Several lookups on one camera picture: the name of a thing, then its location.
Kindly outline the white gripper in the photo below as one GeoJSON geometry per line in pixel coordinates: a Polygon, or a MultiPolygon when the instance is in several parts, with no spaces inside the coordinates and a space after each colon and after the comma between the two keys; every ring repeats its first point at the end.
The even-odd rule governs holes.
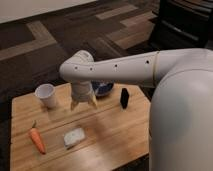
{"type": "Polygon", "coordinates": [[[79,102],[88,102],[89,105],[97,108],[97,99],[94,95],[94,91],[92,89],[92,84],[88,81],[86,82],[77,82],[71,84],[71,104],[70,109],[74,110],[79,102]]]}

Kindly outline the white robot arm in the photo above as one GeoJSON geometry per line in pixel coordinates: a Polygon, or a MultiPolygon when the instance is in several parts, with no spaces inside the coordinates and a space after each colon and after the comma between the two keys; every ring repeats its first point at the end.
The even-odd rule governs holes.
{"type": "Polygon", "coordinates": [[[160,50],[98,62],[80,50],[59,73],[75,100],[92,81],[153,88],[149,171],[213,171],[213,50],[160,50]]]}

